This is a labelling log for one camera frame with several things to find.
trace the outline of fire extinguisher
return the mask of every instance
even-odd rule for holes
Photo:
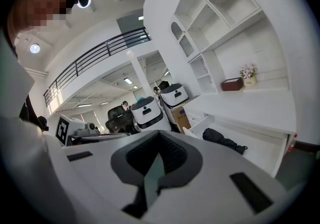
[[[288,148],[288,151],[289,152],[291,152],[292,150],[293,150],[293,148],[294,148],[294,144],[296,143],[296,138],[298,137],[298,135],[297,134],[295,134],[294,135],[294,138],[293,138],[293,140],[291,141],[291,144],[290,144],[290,146],[289,146],[289,148]]]

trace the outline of black slot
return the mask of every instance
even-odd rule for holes
[[[273,204],[243,172],[232,174],[230,178],[255,213],[259,213]]]
[[[78,154],[67,155],[67,158],[69,159],[70,162],[72,162],[72,161],[76,161],[76,160],[79,160],[82,158],[86,158],[91,155],[93,155],[93,154],[91,154],[89,151],[86,151],[86,152],[82,152],[82,153],[78,153]]]
[[[175,98],[177,98],[178,96],[181,96],[181,92],[175,93]]]
[[[146,114],[148,114],[148,113],[150,113],[150,112],[151,112],[151,109],[148,108],[148,109],[145,109],[145,110],[142,112],[142,114],[143,114],[143,115],[146,115]]]

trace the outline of wooden box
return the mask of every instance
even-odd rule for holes
[[[221,83],[223,91],[236,91],[243,87],[243,80],[241,77],[225,80]]]

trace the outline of cardboard box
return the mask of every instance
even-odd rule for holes
[[[186,129],[191,128],[189,120],[188,120],[187,115],[185,113],[185,110],[183,108],[184,105],[189,101],[190,100],[185,101],[181,105],[178,105],[178,106],[171,109],[171,113],[174,117],[174,120],[178,125],[180,133],[182,133],[182,134],[184,134],[183,127],[185,127]]]

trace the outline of floor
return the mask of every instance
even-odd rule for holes
[[[316,155],[293,149],[282,160],[276,179],[287,189],[306,182],[315,165]]]

